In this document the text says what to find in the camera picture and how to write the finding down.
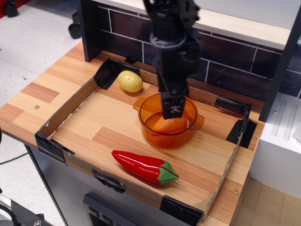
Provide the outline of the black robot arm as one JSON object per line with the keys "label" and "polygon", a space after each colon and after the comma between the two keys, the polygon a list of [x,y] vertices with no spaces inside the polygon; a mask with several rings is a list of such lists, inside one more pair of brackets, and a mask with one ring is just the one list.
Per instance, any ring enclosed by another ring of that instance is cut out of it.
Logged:
{"label": "black robot arm", "polygon": [[192,0],[145,0],[152,32],[150,42],[158,55],[153,60],[164,119],[181,118],[187,79],[199,71],[201,37],[193,25],[199,20],[199,6]]}

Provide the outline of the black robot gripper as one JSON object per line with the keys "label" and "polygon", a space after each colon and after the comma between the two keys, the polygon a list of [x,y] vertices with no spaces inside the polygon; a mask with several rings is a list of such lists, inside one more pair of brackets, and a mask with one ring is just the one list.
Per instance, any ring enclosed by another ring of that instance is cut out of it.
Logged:
{"label": "black robot gripper", "polygon": [[187,79],[199,71],[201,37],[192,28],[177,42],[163,41],[152,33],[150,41],[158,51],[153,65],[158,74],[158,91],[161,93],[163,118],[183,116],[186,97],[189,95]]}

